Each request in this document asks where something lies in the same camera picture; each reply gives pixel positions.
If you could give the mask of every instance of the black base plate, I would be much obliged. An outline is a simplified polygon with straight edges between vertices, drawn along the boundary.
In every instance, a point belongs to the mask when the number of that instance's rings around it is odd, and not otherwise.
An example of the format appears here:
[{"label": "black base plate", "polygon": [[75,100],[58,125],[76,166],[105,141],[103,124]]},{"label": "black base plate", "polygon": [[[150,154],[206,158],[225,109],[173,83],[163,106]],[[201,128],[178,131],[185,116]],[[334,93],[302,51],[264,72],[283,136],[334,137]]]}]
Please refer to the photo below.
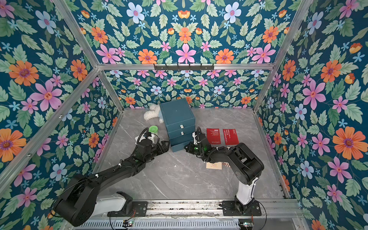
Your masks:
[{"label": "black base plate", "polygon": [[223,208],[224,216],[262,216],[261,208],[259,206],[259,202],[253,200],[252,206],[245,212],[244,215],[239,215],[239,213],[235,210],[235,201],[222,201],[222,205],[225,207],[229,207],[230,209]]},{"label": "black base plate", "polygon": [[[132,208],[133,208],[133,213],[135,210],[135,214],[134,217],[144,217],[146,216],[146,212],[147,212],[147,205],[148,202],[147,201],[133,201],[132,202]],[[126,217],[126,215],[123,214],[123,212],[109,212],[107,213],[108,217]]]}]

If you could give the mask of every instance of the floral wallpaper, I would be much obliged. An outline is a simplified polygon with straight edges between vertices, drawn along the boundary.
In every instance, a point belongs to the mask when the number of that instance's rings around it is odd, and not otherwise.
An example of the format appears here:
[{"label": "floral wallpaper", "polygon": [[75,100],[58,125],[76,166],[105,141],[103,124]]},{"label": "floral wallpaper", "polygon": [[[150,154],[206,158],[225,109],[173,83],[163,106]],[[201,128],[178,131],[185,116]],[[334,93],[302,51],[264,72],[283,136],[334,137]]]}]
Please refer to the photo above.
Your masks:
[{"label": "floral wallpaper", "polygon": [[300,0],[74,4],[74,17],[101,63],[230,64],[273,62]]},{"label": "floral wallpaper", "polygon": [[259,109],[313,230],[368,228],[367,1],[315,1]]},{"label": "floral wallpaper", "polygon": [[51,205],[74,175],[92,173],[117,118],[95,78],[0,199],[0,229],[58,230],[62,218],[50,214]]},{"label": "floral wallpaper", "polygon": [[111,70],[111,84],[124,107],[147,108],[186,98],[192,107],[253,107],[267,78],[264,70],[148,71]]},{"label": "floral wallpaper", "polygon": [[91,67],[49,0],[1,0],[0,37],[1,172]]}]

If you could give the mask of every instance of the red card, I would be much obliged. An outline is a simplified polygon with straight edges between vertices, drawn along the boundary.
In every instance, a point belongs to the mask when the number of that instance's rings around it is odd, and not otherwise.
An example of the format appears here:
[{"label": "red card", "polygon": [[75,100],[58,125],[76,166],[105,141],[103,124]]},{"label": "red card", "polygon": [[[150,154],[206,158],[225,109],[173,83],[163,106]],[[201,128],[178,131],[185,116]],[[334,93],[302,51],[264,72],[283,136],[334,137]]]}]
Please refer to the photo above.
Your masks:
[{"label": "red card", "polygon": [[226,145],[237,145],[239,144],[238,135],[236,134],[236,130],[226,130],[224,129],[224,137]]},{"label": "red card", "polygon": [[220,129],[218,128],[208,128],[207,129],[207,140],[211,145],[220,145],[221,137],[220,137]]}]

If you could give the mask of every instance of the gray marble surface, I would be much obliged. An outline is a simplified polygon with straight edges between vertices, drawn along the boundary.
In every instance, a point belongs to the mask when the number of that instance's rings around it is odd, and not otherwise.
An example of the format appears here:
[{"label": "gray marble surface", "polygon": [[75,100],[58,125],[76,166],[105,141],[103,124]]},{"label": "gray marble surface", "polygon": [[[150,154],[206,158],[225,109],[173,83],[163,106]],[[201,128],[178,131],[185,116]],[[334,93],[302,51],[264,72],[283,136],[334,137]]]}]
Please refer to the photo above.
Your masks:
[{"label": "gray marble surface", "polygon": [[[196,127],[202,131],[219,128],[225,145],[223,128],[236,129],[238,139],[245,143],[263,162],[255,189],[255,198],[282,198],[283,192],[272,171],[251,109],[192,109]],[[158,118],[145,121],[145,110],[125,110],[113,143],[102,163],[101,170],[130,156],[135,148],[134,138],[151,125],[159,128],[161,140],[168,140],[164,124]],[[103,191],[103,194],[123,191],[133,199],[233,199],[238,190],[238,179],[226,166],[222,170],[206,169],[206,164],[195,155],[171,150],[157,156],[137,175],[121,180]]]}]

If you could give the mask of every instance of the stuffed toy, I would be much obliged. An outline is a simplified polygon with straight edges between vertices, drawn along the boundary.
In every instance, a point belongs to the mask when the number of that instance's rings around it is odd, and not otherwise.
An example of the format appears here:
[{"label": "stuffed toy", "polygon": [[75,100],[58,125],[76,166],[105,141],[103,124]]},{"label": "stuffed toy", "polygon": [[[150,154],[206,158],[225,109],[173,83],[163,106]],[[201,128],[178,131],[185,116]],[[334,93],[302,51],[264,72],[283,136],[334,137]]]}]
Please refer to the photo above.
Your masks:
[{"label": "stuffed toy", "polygon": [[150,105],[149,109],[150,109],[149,111],[144,113],[144,119],[148,121],[151,118],[158,117],[159,122],[163,123],[163,116],[161,113],[160,105],[155,105],[155,104]]}]

